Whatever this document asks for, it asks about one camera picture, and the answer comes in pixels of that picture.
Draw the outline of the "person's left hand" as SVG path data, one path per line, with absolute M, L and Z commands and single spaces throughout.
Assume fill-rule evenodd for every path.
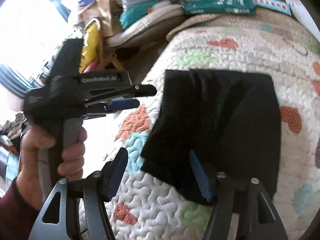
M 77 142 L 65 148 L 61 153 L 63 162 L 57 168 L 59 175 L 71 181 L 82 177 L 86 139 L 87 132 L 81 128 Z M 22 140 L 22 169 L 16 179 L 16 185 L 25 202 L 37 211 L 43 206 L 37 166 L 38 151 L 49 149 L 54 145 L 55 139 L 37 126 L 29 130 Z

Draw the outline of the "dark red sleeve forearm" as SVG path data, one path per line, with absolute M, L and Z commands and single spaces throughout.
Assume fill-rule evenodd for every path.
M 39 211 L 21 196 L 16 178 L 0 202 L 1 239 L 28 239 Z

